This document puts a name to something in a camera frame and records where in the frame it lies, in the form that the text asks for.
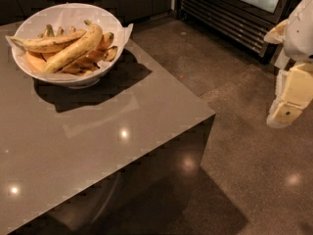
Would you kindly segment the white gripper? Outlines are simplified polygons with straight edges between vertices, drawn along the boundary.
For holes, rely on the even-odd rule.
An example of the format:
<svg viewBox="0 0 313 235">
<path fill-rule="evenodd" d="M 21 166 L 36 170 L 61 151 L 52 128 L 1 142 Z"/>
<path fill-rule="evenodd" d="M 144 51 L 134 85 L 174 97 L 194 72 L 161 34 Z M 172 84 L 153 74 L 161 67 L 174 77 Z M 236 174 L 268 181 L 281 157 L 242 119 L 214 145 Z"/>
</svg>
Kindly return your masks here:
<svg viewBox="0 0 313 235">
<path fill-rule="evenodd" d="M 264 41 L 284 42 L 285 54 L 297 62 L 289 70 L 280 70 L 276 80 L 276 99 L 267 117 L 267 125 L 283 128 L 291 125 L 313 100 L 313 0 L 301 0 L 285 19 L 270 29 Z"/>
</svg>

